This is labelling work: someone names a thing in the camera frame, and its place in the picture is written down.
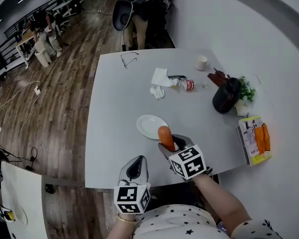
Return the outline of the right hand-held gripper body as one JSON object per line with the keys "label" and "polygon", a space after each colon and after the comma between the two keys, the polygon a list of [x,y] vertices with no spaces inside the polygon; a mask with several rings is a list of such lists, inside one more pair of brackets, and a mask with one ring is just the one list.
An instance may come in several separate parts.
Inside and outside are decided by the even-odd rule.
{"label": "right hand-held gripper body", "polygon": [[206,165],[203,153],[197,144],[185,150],[176,150],[168,161],[172,171],[185,181],[200,174],[211,175],[212,173],[212,168]]}

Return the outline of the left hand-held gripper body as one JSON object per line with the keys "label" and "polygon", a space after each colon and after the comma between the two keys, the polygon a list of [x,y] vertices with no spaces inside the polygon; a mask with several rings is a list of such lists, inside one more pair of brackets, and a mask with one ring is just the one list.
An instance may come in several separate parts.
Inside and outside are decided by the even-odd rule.
{"label": "left hand-held gripper body", "polygon": [[149,178],[120,177],[114,187],[114,204],[120,214],[143,214],[150,201]]}

